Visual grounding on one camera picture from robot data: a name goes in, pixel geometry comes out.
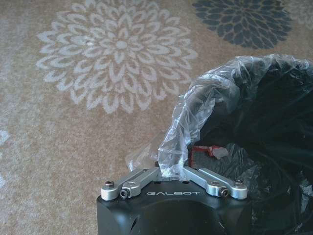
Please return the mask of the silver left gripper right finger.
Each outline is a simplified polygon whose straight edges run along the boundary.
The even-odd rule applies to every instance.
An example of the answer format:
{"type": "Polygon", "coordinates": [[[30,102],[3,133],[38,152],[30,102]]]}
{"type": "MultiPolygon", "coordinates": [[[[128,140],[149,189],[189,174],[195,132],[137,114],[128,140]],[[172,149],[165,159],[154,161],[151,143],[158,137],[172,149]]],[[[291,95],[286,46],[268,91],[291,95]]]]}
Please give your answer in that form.
{"type": "Polygon", "coordinates": [[[247,186],[242,180],[230,180],[207,168],[194,169],[185,166],[183,172],[189,181],[205,189],[206,193],[211,196],[222,198],[231,196],[234,199],[247,198],[247,186]]]}

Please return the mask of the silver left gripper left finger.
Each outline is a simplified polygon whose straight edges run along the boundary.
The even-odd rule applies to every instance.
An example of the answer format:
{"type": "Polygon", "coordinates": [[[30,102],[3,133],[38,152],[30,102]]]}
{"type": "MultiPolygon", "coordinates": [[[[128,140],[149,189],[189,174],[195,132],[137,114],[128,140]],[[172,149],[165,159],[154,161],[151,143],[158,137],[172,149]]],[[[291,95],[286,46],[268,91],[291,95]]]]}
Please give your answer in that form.
{"type": "Polygon", "coordinates": [[[136,169],[118,181],[107,180],[101,188],[103,200],[115,200],[118,197],[128,199],[141,194],[141,190],[152,181],[159,181],[159,167],[136,169]]]}

